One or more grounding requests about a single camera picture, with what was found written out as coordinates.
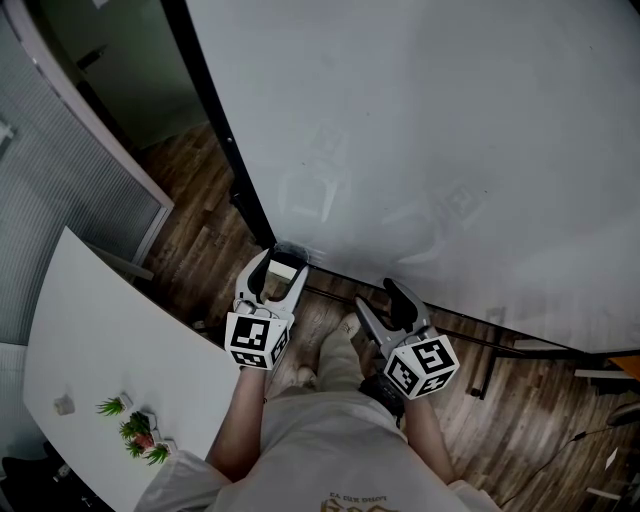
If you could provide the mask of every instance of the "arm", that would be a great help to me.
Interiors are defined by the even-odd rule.
[[[267,372],[244,368],[206,462],[232,482],[242,480],[260,457],[260,427]]]
[[[450,484],[455,480],[453,465],[429,399],[405,400],[404,410],[409,446],[445,484]]]

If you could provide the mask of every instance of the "white board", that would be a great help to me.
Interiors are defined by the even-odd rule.
[[[589,352],[640,348],[627,0],[187,0],[279,240]]]

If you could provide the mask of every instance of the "wooden floor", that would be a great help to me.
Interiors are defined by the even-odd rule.
[[[228,202],[232,173],[213,132],[208,125],[195,128],[137,158],[176,203],[145,263],[156,277],[137,286],[186,323],[204,319],[207,326],[221,324],[238,272],[260,249]],[[309,284],[345,298],[359,292],[374,303],[385,302],[376,290],[319,271],[312,272]],[[292,341],[272,376],[268,397],[293,383],[300,364],[317,365],[322,339],[348,311],[345,304],[303,293]],[[493,328],[446,312],[434,312],[433,320],[458,333],[486,340],[493,336]],[[461,369],[447,388],[432,395],[432,402],[456,471],[498,504],[566,441],[581,431],[605,428],[612,410],[638,400],[631,393],[597,396],[586,379],[573,377],[573,362],[499,359],[481,401],[469,390],[479,378],[482,348],[457,339],[453,343]],[[354,345],[367,371],[374,349],[361,334]],[[570,444],[505,510],[612,510],[613,502],[585,489],[623,490],[639,467],[637,434],[636,426],[625,426]],[[605,471],[605,460],[616,447],[617,458]]]

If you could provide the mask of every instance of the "small white object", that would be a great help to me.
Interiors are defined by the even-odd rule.
[[[445,387],[460,368],[446,336],[398,347],[391,352],[384,373],[409,399]]]
[[[125,411],[130,411],[131,409],[133,409],[133,402],[131,401],[131,398],[129,398],[127,394],[120,393],[118,395],[118,400],[120,400],[120,402],[122,402],[122,405],[124,405]]]
[[[609,455],[609,458],[607,459],[607,462],[604,465],[604,469],[609,469],[609,466],[611,466],[613,461],[616,460],[616,455],[618,455],[618,448],[613,450],[613,453],[611,455]]]
[[[68,464],[63,464],[62,466],[60,466],[60,468],[58,469],[58,476],[60,478],[64,478],[66,477],[69,473],[71,473],[71,468],[69,467]]]
[[[287,279],[289,281],[291,281],[294,276],[296,275],[296,269],[293,267],[289,267],[288,265],[285,265],[284,263],[280,263],[279,261],[274,261],[271,260],[269,262],[269,272],[271,272],[272,274],[275,274],[277,276],[283,277],[284,279]]]
[[[287,320],[227,313],[224,348],[239,365],[271,370],[289,341]]]
[[[612,494],[610,492],[600,491],[598,489],[594,489],[593,487],[587,487],[587,492],[591,494],[595,494],[596,496],[601,496],[603,498],[609,498],[610,500],[620,501],[622,496],[619,494]]]
[[[73,414],[76,412],[76,407],[69,395],[63,395],[60,398],[56,398],[53,401],[53,407],[59,416],[66,416],[67,414]]]

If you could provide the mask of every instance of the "beige pants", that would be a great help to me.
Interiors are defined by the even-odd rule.
[[[322,342],[320,362],[318,363],[318,391],[358,391],[364,380],[360,369],[360,359],[351,344],[347,333],[333,331]],[[313,390],[301,387],[285,389],[276,398],[313,393]]]

